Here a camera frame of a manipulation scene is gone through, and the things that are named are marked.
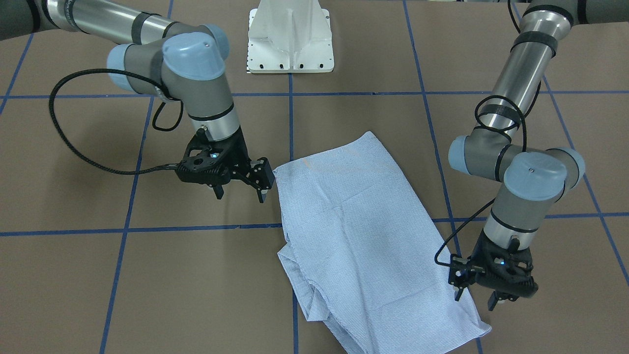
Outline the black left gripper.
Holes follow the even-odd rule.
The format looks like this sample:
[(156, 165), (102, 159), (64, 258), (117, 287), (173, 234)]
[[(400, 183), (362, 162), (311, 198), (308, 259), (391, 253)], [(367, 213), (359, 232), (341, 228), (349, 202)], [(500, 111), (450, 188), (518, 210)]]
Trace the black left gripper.
[(502, 300), (502, 293), (531, 298), (539, 289), (532, 276), (530, 249), (510, 253), (494, 244), (485, 231), (481, 231), (471, 256), (462, 258), (451, 254), (448, 267), (448, 282), (455, 289), (455, 301), (459, 301), (472, 284), (494, 289), (487, 301), (488, 311), (494, 311)]

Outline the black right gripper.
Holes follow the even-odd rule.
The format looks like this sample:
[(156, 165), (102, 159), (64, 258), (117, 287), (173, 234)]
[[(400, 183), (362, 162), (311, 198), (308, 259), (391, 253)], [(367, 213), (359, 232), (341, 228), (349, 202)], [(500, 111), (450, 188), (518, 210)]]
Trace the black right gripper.
[(274, 173), (269, 159), (261, 157), (252, 161), (249, 158), (242, 128), (220, 141), (209, 140), (207, 131), (198, 129), (187, 144), (175, 174), (184, 183), (213, 186), (218, 200), (225, 194), (223, 184), (228, 184), (232, 179), (241, 180), (254, 188), (261, 204), (274, 186)]

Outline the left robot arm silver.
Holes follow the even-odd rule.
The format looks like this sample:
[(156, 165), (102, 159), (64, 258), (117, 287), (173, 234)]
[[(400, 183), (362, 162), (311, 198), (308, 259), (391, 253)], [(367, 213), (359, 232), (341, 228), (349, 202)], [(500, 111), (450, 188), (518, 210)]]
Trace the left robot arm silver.
[(626, 0), (532, 0), (521, 18), (508, 6), (517, 32), (509, 57), (489, 96), (474, 108), (476, 125), (454, 139), (450, 166), (463, 174), (501, 183), (472, 254), (447, 263), (456, 299), (467, 287), (492, 289), (487, 307), (531, 298), (530, 246), (551, 206), (583, 179), (586, 166), (572, 148), (539, 150), (528, 144), (527, 119), (537, 102), (544, 72), (560, 40), (573, 27), (628, 20)]

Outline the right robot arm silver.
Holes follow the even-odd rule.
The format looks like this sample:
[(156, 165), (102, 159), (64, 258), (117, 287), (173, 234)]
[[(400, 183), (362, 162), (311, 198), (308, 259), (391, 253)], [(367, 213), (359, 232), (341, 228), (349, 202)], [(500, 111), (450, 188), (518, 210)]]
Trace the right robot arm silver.
[(119, 88), (148, 94), (162, 103), (178, 102), (195, 134), (178, 163), (136, 171), (174, 171), (184, 183), (204, 184), (223, 197), (223, 186), (240, 180), (251, 186), (260, 203), (274, 185), (267, 158), (249, 157), (233, 94), (225, 73), (229, 40), (215, 25), (191, 26), (160, 14), (110, 0), (3, 0), (2, 40), (65, 30), (108, 39), (116, 44), (104, 68), (81, 70), (61, 79), (49, 95), (49, 114), (57, 134), (81, 160), (108, 173), (115, 170), (80, 153), (61, 129), (55, 102), (63, 85), (92, 74), (108, 74)]

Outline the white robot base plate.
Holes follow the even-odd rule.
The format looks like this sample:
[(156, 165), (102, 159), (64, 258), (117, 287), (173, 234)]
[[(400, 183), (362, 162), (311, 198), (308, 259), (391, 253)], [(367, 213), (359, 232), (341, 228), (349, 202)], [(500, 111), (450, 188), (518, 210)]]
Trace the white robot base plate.
[(248, 73), (329, 73), (335, 68), (330, 12), (317, 0), (262, 0), (249, 12), (248, 37)]

